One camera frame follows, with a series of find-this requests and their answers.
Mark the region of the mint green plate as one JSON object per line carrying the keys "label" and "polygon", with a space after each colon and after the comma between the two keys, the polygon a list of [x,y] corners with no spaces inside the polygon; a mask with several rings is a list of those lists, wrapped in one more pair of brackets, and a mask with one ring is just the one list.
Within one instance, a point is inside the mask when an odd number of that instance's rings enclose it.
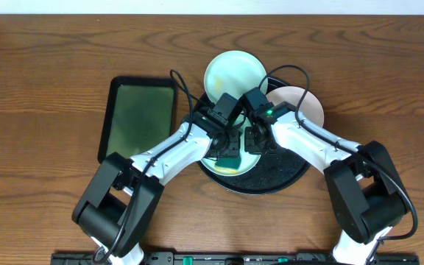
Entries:
{"label": "mint green plate", "polygon": [[244,120],[244,116],[240,115],[235,121],[235,125],[244,123],[238,128],[240,132],[240,150],[238,158],[203,158],[199,164],[204,166],[206,169],[214,174],[232,177],[240,174],[244,174],[251,170],[260,160],[261,155],[253,155],[244,150],[244,133],[247,127],[251,126],[248,119]]}
{"label": "mint green plate", "polygon": [[252,54],[238,50],[223,52],[212,59],[205,70],[205,92],[213,103],[224,93],[240,99],[258,87],[265,75],[264,65]]}

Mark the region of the green yellow sponge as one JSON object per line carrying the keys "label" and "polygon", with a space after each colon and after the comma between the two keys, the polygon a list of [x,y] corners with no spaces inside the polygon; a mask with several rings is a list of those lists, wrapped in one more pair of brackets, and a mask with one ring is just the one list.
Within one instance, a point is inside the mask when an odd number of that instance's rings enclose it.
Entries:
{"label": "green yellow sponge", "polygon": [[241,165],[241,157],[235,158],[224,158],[220,157],[217,159],[215,163],[215,168],[220,170],[233,170],[236,171],[240,168]]}

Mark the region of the white pink plate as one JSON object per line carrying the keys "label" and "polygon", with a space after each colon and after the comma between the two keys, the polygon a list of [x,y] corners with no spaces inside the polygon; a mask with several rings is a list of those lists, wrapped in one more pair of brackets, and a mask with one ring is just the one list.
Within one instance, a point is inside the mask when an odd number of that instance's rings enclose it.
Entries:
{"label": "white pink plate", "polygon": [[[297,106],[297,103],[304,92],[304,88],[297,86],[284,86],[270,91],[266,97],[274,105],[278,105],[281,102],[288,102]],[[311,120],[318,126],[323,127],[325,114],[322,104],[311,92],[308,92],[305,95],[303,103],[300,106],[300,111],[304,113],[307,119]]]}

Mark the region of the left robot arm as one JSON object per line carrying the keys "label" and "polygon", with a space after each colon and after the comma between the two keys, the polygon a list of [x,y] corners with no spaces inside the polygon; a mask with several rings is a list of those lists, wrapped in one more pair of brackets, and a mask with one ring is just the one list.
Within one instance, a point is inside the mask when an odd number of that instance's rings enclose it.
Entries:
{"label": "left robot arm", "polygon": [[114,152],[101,162],[76,204],[72,220],[98,249],[94,264],[139,264],[139,242],[165,185],[211,149],[227,145],[238,116],[212,110],[188,114],[179,129],[147,151],[124,158]]}

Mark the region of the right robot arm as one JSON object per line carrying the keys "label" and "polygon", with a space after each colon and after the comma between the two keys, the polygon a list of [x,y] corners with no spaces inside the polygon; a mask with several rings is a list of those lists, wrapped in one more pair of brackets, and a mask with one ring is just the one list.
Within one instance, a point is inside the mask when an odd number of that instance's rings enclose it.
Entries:
{"label": "right robot arm", "polygon": [[323,173],[342,234],[333,258],[342,264],[371,264],[378,247],[392,240],[389,231],[408,213],[414,235],[418,226],[414,204],[387,149],[377,141],[348,141],[308,120],[297,107],[259,103],[247,105],[252,124],[249,152],[287,149]]}

